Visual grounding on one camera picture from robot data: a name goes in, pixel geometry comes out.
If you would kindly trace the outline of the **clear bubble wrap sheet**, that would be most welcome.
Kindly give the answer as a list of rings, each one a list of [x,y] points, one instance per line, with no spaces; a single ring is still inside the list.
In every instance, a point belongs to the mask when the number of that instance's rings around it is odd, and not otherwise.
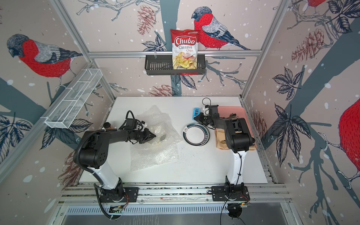
[[[146,122],[147,128],[156,137],[146,143],[136,143],[131,146],[130,170],[134,172],[177,161],[179,159],[177,144],[182,138],[173,127],[169,114],[161,112],[156,105],[153,105],[138,118]]]

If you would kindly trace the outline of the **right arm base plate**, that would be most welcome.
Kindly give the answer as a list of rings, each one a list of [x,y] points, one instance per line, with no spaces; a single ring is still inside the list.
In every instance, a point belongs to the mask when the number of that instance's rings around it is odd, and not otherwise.
[[[225,202],[225,201],[242,201],[249,202],[250,196],[246,186],[236,188],[235,191],[227,192],[224,186],[212,186],[207,191],[208,195],[211,195],[214,202]]]

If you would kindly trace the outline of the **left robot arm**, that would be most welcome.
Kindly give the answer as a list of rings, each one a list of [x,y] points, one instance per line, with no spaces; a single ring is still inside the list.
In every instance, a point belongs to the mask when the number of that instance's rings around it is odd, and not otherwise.
[[[93,175],[103,196],[121,200],[126,191],[123,182],[108,164],[109,145],[118,142],[146,143],[156,137],[145,128],[143,130],[110,129],[87,131],[74,154],[74,162]]]

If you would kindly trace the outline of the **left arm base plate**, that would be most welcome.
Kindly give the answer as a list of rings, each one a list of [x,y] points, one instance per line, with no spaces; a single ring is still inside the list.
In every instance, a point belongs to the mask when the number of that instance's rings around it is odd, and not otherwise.
[[[101,203],[135,203],[138,192],[138,187],[124,187],[119,190],[106,190],[101,188],[99,198]]]

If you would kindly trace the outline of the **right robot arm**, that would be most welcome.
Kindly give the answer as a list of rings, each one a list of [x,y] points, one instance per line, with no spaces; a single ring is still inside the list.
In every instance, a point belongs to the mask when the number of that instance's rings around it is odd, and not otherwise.
[[[255,139],[248,127],[245,109],[240,106],[206,105],[204,112],[195,116],[194,120],[205,127],[224,132],[223,140],[232,152],[232,161],[223,192],[230,199],[247,199],[243,169],[246,154],[255,145]]]

